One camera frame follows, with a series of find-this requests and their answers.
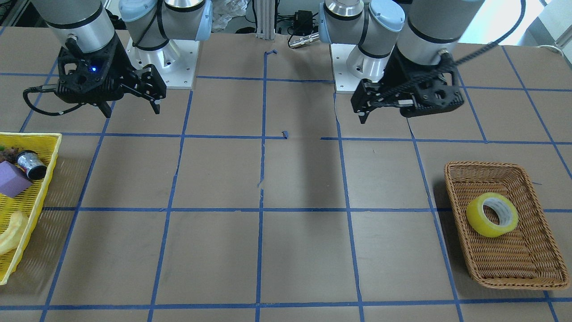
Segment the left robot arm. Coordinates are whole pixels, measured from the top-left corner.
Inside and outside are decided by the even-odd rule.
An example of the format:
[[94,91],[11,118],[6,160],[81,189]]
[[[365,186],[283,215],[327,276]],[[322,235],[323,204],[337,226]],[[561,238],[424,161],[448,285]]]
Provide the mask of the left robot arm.
[[353,112],[365,123],[378,108],[405,118],[448,113],[463,106],[452,51],[482,0],[325,0],[320,40],[352,45],[346,66],[359,82]]

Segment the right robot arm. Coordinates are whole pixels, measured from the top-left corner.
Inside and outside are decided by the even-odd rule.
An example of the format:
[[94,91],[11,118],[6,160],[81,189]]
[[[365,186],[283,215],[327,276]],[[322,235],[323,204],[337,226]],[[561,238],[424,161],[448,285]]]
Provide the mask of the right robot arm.
[[155,114],[168,89],[164,75],[186,65],[176,41],[206,41],[210,0],[121,0],[120,17],[100,0],[33,0],[61,47],[55,84],[22,97],[34,112],[62,116],[91,105],[106,118],[125,94],[147,100]]

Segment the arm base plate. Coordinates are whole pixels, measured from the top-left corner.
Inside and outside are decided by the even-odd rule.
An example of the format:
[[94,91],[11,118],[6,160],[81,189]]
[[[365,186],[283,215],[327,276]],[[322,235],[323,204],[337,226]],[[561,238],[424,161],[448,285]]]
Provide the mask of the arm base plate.
[[126,46],[131,64],[142,69],[146,65],[155,65],[168,89],[192,89],[198,63],[200,41],[171,39],[161,49],[144,51],[132,45],[132,39]]
[[337,93],[354,93],[362,80],[379,82],[386,71],[394,43],[366,48],[353,43],[331,43],[330,53]]

